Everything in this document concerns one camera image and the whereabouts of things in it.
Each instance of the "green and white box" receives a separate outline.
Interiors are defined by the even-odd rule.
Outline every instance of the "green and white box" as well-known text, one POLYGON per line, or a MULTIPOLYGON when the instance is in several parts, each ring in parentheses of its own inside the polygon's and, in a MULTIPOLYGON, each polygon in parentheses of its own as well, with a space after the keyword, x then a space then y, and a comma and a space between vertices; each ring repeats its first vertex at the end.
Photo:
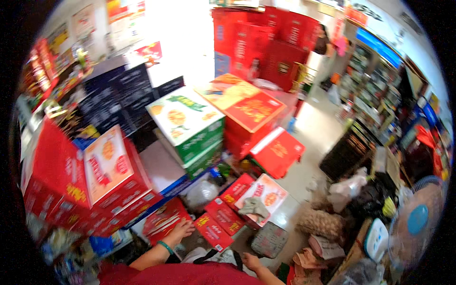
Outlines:
POLYGON ((220 159, 222 154, 222 141, 218 140, 209 147, 207 147, 203 152, 199 153, 192 160, 187 163, 183 163, 180 157, 176 153, 176 149, 171 145, 171 143, 165 138, 163 133, 159 128, 154 130, 155 135, 166 148, 166 150, 176 159, 176 161, 182 166, 182 168, 187 172, 191 180, 195 179, 201 172, 205 171, 209 166, 214 164, 214 162, 220 159))
POLYGON ((223 139, 225 115, 189 86, 146 108, 184 164, 223 139))

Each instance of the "cloth rag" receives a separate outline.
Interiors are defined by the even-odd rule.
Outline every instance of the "cloth rag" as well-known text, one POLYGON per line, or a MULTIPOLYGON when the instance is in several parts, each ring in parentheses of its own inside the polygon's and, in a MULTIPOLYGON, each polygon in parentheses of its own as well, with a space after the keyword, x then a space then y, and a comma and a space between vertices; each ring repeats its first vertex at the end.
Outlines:
POLYGON ((259 215, 258 223, 262 222, 263 219, 267 218, 269 215, 269 211, 259 197, 246 198, 244 200, 244 207, 239 209, 238 213, 241 215, 257 214, 259 215))

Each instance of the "human hand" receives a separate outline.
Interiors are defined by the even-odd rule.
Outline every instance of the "human hand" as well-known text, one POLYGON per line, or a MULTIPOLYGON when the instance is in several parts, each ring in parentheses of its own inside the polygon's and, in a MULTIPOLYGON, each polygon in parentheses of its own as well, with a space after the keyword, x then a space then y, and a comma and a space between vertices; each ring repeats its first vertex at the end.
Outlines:
POLYGON ((195 225, 193 221, 182 219, 162 241, 174 249, 176 245, 181 243, 183 238, 191 236, 194 231, 195 225))
POLYGON ((247 266, 248 269, 257 272, 257 270, 261 269, 264 267, 264 265, 261 264, 259 261, 259 258, 251 255, 249 253, 244 252, 244 258, 242 258, 242 263, 247 266))

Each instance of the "red shirt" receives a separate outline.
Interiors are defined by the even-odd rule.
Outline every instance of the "red shirt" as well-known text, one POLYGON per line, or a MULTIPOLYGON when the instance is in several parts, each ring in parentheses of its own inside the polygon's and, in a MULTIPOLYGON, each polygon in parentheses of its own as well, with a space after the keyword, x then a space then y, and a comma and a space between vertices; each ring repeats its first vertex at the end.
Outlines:
POLYGON ((262 285, 258 279, 240 272, 232 264, 162 264, 143 271, 124 264, 104 264, 98 275, 100 285, 262 285))

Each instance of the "green bracelet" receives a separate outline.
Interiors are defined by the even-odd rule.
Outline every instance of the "green bracelet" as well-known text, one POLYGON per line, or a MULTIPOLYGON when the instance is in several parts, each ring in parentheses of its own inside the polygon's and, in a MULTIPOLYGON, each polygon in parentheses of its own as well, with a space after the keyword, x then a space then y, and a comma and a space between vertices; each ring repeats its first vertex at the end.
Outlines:
POLYGON ((161 240, 159 240, 159 241, 157 242, 157 244, 163 245, 163 246, 168 250, 168 252, 169 252, 171 255, 174 254, 174 251, 169 247, 169 245, 167 245, 166 243, 162 242, 161 240))

